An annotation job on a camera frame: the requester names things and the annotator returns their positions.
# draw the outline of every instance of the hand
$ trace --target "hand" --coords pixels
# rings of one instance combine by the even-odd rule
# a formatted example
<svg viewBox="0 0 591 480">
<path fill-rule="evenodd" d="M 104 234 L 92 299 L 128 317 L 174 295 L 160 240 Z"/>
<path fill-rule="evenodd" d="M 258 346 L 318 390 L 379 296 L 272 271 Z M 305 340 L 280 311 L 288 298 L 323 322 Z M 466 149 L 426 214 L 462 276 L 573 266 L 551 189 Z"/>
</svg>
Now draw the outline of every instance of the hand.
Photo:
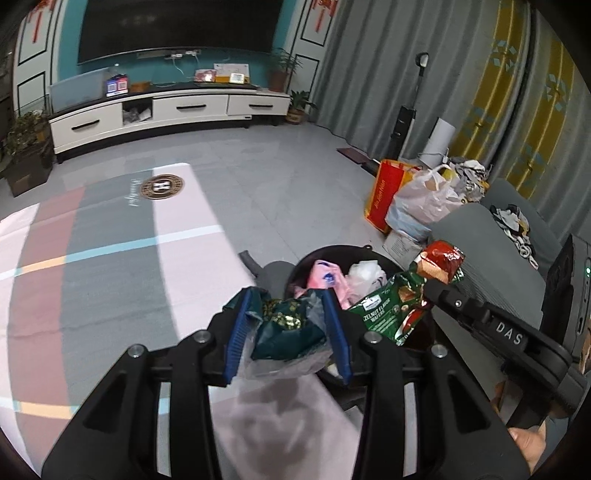
<svg viewBox="0 0 591 480">
<path fill-rule="evenodd" d="M 497 384 L 495 387 L 495 398 L 491 400 L 492 408 L 497 413 L 499 413 L 498 406 L 504 389 L 504 382 Z M 533 473 L 535 466 L 540 461 L 546 448 L 546 422 L 536 432 L 512 427 L 509 429 L 509 433 L 513 437 L 513 440 L 515 440 L 519 450 L 521 450 L 521 454 L 530 467 L 530 472 Z"/>
</svg>

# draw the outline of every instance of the black tv screen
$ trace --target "black tv screen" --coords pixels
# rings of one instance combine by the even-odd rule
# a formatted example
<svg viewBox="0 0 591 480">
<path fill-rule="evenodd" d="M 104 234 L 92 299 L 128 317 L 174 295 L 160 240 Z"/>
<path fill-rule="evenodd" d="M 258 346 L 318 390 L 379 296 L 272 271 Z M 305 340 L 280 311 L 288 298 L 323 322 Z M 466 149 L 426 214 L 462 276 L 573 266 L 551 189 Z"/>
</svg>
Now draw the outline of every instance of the black tv screen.
<svg viewBox="0 0 591 480">
<path fill-rule="evenodd" d="M 269 52 L 283 0 L 88 0 L 78 62 L 182 48 Z"/>
</svg>

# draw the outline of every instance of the green snack bag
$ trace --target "green snack bag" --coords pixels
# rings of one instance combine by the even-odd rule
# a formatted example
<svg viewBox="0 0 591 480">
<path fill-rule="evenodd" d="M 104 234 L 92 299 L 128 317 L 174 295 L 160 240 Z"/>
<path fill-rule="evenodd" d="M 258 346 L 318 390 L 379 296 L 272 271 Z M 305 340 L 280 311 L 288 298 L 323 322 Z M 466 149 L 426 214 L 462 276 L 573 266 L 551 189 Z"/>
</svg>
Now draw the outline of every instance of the green snack bag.
<svg viewBox="0 0 591 480">
<path fill-rule="evenodd" d="M 432 305 L 423 299 L 429 278 L 453 283 L 463 278 L 464 255 L 453 245 L 438 240 L 425 247 L 407 271 L 394 275 L 386 285 L 350 308 L 361 315 L 365 326 L 397 345 L 403 345 Z"/>
<path fill-rule="evenodd" d="M 410 275 L 397 274 L 349 310 L 361 315 L 368 330 L 402 345 L 412 331 L 404 328 L 405 320 L 412 320 L 414 326 L 424 313 L 417 310 L 417 306 L 421 305 L 421 284 L 417 284 Z"/>
</svg>

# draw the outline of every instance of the plant pot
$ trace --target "plant pot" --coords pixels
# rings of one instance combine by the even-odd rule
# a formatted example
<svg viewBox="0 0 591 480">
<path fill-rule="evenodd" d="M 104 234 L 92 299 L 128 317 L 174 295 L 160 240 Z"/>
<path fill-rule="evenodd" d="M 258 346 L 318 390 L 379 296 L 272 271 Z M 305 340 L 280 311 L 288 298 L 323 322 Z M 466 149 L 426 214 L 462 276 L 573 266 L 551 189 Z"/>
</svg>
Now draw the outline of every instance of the plant pot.
<svg viewBox="0 0 591 480">
<path fill-rule="evenodd" d="M 283 70 L 273 70 L 269 72 L 269 90 L 272 92 L 285 92 L 285 83 L 288 73 Z"/>
<path fill-rule="evenodd" d="M 3 174 L 13 197 L 19 196 L 47 181 L 53 168 L 51 138 L 17 153 Z"/>
<path fill-rule="evenodd" d="M 285 121 L 293 125 L 299 125 L 304 120 L 305 115 L 305 110 L 290 107 L 285 116 Z"/>
</svg>

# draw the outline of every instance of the paper bag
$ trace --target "paper bag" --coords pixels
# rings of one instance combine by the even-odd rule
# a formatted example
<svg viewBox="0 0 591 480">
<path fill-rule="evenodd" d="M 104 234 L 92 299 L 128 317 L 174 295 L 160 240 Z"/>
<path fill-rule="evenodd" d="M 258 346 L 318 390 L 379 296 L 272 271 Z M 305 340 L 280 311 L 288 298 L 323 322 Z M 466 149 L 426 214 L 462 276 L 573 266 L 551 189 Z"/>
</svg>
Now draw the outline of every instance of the paper bag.
<svg viewBox="0 0 591 480">
<path fill-rule="evenodd" d="M 419 169 L 396 160 L 382 160 L 374 188 L 365 206 L 365 218 L 382 233 L 388 233 L 386 214 L 394 194 L 413 179 Z"/>
</svg>

